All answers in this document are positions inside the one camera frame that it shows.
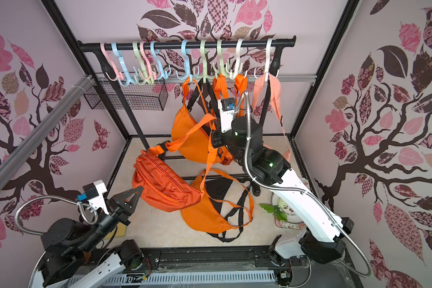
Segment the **orange bag bottom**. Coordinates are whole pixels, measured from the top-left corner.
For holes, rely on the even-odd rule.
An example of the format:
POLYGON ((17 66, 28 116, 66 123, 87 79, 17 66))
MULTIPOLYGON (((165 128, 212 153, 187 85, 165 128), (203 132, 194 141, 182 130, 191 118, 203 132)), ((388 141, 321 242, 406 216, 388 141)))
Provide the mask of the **orange bag bottom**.
MULTIPOLYGON (((182 84, 183 95, 189 93, 189 83, 191 82, 190 77, 188 77, 182 84)), ((228 149, 225 146, 215 148, 215 151, 210 150, 211 128, 215 128, 215 121, 211 120, 207 116, 213 116, 213 114, 204 108, 206 114, 200 120, 196 120, 192 117, 190 113, 190 108, 186 104, 186 96, 184 96, 182 101, 182 107, 177 112, 172 126, 172 141, 178 141, 182 144, 177 150, 184 156, 187 160, 197 163, 207 163, 208 153, 216 152, 215 159, 212 163, 219 163, 222 165, 229 165, 234 159, 228 149)))

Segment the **pink fanny pack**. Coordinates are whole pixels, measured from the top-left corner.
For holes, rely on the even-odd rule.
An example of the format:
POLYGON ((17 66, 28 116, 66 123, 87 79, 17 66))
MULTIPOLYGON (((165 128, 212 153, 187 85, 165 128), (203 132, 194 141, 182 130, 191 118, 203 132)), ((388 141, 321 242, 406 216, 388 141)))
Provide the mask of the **pink fanny pack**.
POLYGON ((280 81, 270 73, 266 73, 264 76, 255 77, 256 81, 254 82, 254 90, 253 90, 253 101, 252 101, 252 109, 254 110, 258 104, 260 93, 264 87, 264 83, 269 82, 270 88, 267 89, 268 92, 271 93, 270 105, 272 110, 275 112, 278 122, 282 128, 283 136, 285 143, 287 145, 287 151, 283 154, 283 157, 289 162, 291 159, 291 148, 289 146, 288 138, 286 136, 285 129, 283 127, 283 115, 281 111, 281 84, 280 81))

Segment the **light orange fanny pack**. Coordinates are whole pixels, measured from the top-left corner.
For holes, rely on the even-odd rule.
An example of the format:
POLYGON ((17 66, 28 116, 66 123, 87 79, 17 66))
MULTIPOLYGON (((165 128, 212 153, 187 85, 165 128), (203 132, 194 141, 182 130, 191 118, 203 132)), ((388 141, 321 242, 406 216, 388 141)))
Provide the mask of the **light orange fanny pack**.
POLYGON ((222 98, 235 98, 236 103, 236 109, 235 109, 235 117, 242 117, 245 115, 244 112, 244 100, 242 99, 242 96, 247 91, 247 79, 242 75, 237 75, 235 82, 234 82, 234 88, 233 88, 233 96, 229 95, 229 87, 226 80, 226 77, 224 77, 222 74, 218 75, 215 79, 212 81, 212 88, 214 89, 214 92, 217 97, 217 101, 222 98))

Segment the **black fanny pack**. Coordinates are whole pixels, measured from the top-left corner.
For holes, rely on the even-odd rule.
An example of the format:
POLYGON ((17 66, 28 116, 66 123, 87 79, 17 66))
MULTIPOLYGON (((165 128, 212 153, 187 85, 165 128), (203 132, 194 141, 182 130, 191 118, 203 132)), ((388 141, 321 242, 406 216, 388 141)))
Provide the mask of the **black fanny pack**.
POLYGON ((220 113, 218 111, 217 97, 212 88, 212 85, 208 80, 200 79, 196 88, 192 92, 190 99, 187 102, 187 109, 189 112, 195 103, 199 106, 206 114, 211 114, 216 117, 216 129, 220 128, 220 113))

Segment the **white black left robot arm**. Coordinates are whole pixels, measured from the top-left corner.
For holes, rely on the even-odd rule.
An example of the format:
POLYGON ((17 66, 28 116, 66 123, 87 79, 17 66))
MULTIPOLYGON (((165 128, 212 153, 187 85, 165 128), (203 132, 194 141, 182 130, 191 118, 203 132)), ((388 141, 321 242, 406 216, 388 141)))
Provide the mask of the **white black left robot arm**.
POLYGON ((84 186, 84 192, 76 200, 57 197, 75 204, 83 221, 62 218, 47 232, 39 234, 44 253, 32 271, 28 287, 66 287, 79 268, 93 262, 96 266, 75 282, 76 288, 98 288, 115 274, 141 268, 145 257, 135 241, 126 240, 102 256, 97 246, 118 224, 130 224, 129 218, 143 190, 143 187, 132 188, 105 199, 106 186, 103 181, 97 181, 84 186))

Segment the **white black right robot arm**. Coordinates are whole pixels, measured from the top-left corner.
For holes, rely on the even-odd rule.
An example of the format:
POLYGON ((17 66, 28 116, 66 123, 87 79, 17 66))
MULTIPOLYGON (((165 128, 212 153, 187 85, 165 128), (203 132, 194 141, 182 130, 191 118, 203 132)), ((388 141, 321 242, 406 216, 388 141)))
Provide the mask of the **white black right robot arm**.
POLYGON ((351 241, 353 221, 331 212, 279 152, 264 146, 262 126, 253 118, 237 117, 222 128, 223 143, 243 171, 283 200, 306 225, 296 237, 279 237, 274 242, 276 254, 284 259, 307 256, 320 264, 340 260, 345 241, 351 241))

